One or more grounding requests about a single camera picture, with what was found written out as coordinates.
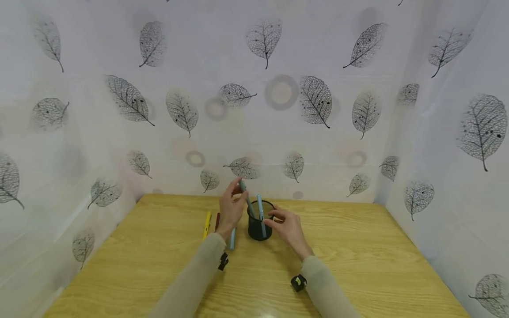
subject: hand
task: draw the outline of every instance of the hand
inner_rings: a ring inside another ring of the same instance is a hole
[[[249,193],[247,191],[242,193],[242,190],[239,186],[240,180],[242,180],[242,177],[238,177],[231,181],[219,199],[221,221],[216,230],[216,233],[221,235],[225,242],[232,230],[237,226],[237,223],[239,223],[244,211],[244,204],[246,203],[246,199],[249,197]],[[239,193],[242,193],[240,198],[233,199],[233,196]]]
[[[274,215],[279,220],[264,219],[263,223],[273,228],[283,241],[293,248],[301,261],[308,256],[315,255],[304,237],[304,232],[300,225],[300,217],[278,206],[275,206],[275,208],[275,210],[269,212],[269,215]]]

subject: mesh pen cup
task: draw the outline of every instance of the mesh pen cup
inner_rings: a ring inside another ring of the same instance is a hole
[[[272,228],[265,226],[266,237],[263,237],[262,222],[260,221],[260,210],[258,209],[258,201],[251,202],[253,206],[253,213],[249,213],[249,207],[247,208],[247,215],[249,216],[249,224],[247,225],[247,233],[249,236],[257,241],[267,240],[272,235]],[[274,210],[274,206],[269,201],[262,200],[263,216],[266,219],[273,219],[274,216],[268,215],[268,213]]]

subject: curtain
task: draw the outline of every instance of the curtain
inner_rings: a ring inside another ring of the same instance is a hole
[[[42,315],[143,194],[235,175],[386,205],[472,316],[509,316],[503,0],[0,8],[2,316]]]

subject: marker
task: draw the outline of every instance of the marker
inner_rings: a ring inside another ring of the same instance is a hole
[[[232,230],[232,235],[230,236],[230,250],[233,250],[235,247],[235,227]]]
[[[260,221],[262,221],[262,235],[263,238],[267,237],[267,232],[265,231],[265,224],[263,224],[263,205],[262,205],[262,196],[257,194],[256,199],[258,201],[258,211],[260,212]]]
[[[239,181],[239,186],[242,192],[246,191],[246,184],[244,183],[244,180]],[[253,209],[253,206],[251,204],[251,200],[249,197],[246,199],[247,202],[247,210],[249,211],[249,214],[254,218],[255,217],[255,210]]]
[[[207,237],[209,234],[209,228],[210,228],[210,219],[212,218],[212,213],[207,212],[207,218],[205,219],[205,229],[203,230],[203,240]]]
[[[217,212],[217,217],[216,217],[216,231],[217,231],[217,227],[219,226],[219,221],[221,220],[221,213]]]

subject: wood grain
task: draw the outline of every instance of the wood grain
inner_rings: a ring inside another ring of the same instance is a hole
[[[269,201],[301,216],[315,254],[363,317],[468,317],[383,206]],[[193,257],[209,210],[215,219],[217,198],[145,195],[45,317],[147,316]],[[227,253],[196,316],[319,316],[290,286],[300,262],[277,233],[252,240],[245,214]]]

